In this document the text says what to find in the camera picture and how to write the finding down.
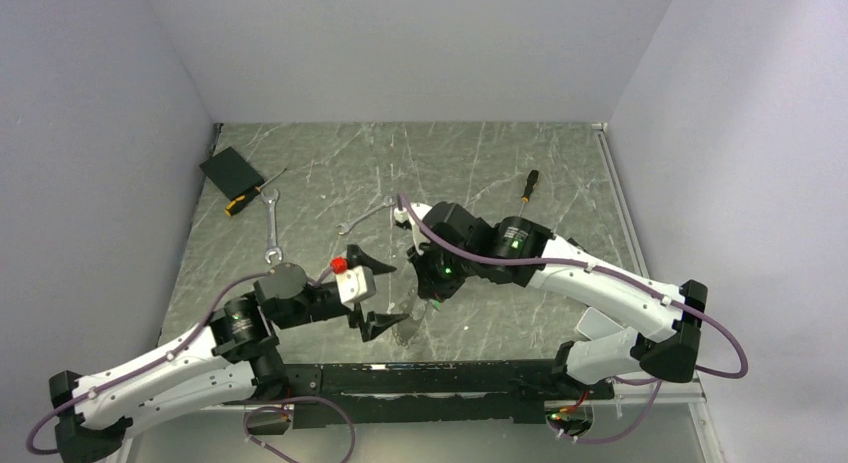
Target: silver wrench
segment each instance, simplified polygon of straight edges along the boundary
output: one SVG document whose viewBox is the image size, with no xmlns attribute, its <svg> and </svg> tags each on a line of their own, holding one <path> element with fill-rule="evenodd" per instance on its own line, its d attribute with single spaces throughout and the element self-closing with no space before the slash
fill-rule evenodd
<svg viewBox="0 0 848 463">
<path fill-rule="evenodd" d="M 273 265 L 271 257 L 276 256 L 277 262 L 283 261 L 283 250 L 277 245 L 277 198 L 280 197 L 280 192 L 276 188 L 268 191 L 263 189 L 259 196 L 262 202 L 268 207 L 268 249 L 265 250 L 265 261 L 269 265 Z"/>
<path fill-rule="evenodd" d="M 370 210 L 366 211 L 362 215 L 360 215 L 360 216 L 358 216 L 358 217 L 356 217 L 356 218 L 354 218 L 354 219 L 352 219 L 352 220 L 350 220 L 346 223 L 339 223 L 338 225 L 336 225 L 336 228 L 339 229 L 340 235 L 346 235 L 346 234 L 350 233 L 351 230 L 353 230 L 354 226 L 356 226 L 360 222 L 362 222 L 362 220 L 367 219 L 368 217 L 370 217 L 374 213 L 377 213 L 378 211 L 382 210 L 383 208 L 391 208 L 392 206 L 395 206 L 395 197 L 394 196 L 387 196 L 387 197 L 383 198 L 383 203 L 381 203 L 380 206 L 375 206 L 374 208 L 371 208 Z"/>
</svg>

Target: floor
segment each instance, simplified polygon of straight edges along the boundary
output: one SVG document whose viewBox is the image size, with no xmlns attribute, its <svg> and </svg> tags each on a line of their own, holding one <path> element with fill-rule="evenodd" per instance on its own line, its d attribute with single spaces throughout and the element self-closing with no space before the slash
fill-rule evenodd
<svg viewBox="0 0 848 463">
<path fill-rule="evenodd" d="M 289 363 L 552 358 L 585 307 L 516 286 L 469 280 L 436 311 L 415 296 L 405 260 L 411 233 L 384 211 L 339 236 L 336 224 L 385 195 L 463 204 L 495 223 L 517 214 L 531 169 L 541 178 L 523 216 L 575 238 L 590 253 L 633 270 L 632 250 L 595 130 L 583 123 L 227 124 L 216 151 L 233 147 L 263 175 L 288 171 L 269 185 L 280 191 L 279 243 L 285 260 L 317 275 L 348 243 L 398 267 L 377 278 L 364 304 L 412 318 L 363 344 L 343 319 L 279 332 Z M 268 265 L 267 213 L 258 199 L 224 213 L 224 196 L 207 181 L 192 223 L 162 340 L 176 337 L 235 278 Z M 245 284 L 238 290 L 249 291 Z"/>
</svg>

